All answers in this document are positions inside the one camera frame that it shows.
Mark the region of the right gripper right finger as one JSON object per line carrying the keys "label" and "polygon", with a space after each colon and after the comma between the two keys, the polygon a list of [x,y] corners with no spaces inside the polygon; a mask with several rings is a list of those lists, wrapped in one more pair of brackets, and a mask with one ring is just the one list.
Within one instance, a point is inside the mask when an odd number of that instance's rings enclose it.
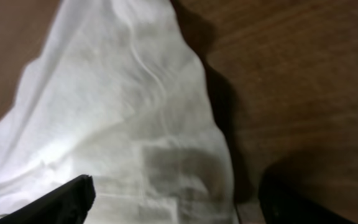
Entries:
{"label": "right gripper right finger", "polygon": [[303,197],[272,175],[262,178],[258,199],[267,224],[354,224]]}

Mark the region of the white t-shirt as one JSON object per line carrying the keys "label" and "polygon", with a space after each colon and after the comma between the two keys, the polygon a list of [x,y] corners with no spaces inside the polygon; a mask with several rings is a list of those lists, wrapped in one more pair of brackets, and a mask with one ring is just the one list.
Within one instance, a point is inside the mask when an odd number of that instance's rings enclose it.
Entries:
{"label": "white t-shirt", "polygon": [[235,223],[204,67],[170,1],[63,1],[0,120],[0,217],[81,174],[88,223]]}

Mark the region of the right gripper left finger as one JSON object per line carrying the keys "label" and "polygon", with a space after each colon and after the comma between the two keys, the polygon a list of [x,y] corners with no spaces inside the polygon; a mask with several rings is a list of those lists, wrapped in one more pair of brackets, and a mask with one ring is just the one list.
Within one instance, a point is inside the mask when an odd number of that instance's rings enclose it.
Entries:
{"label": "right gripper left finger", "polygon": [[90,175],[79,175],[36,201],[0,218],[0,224],[83,224],[96,191]]}

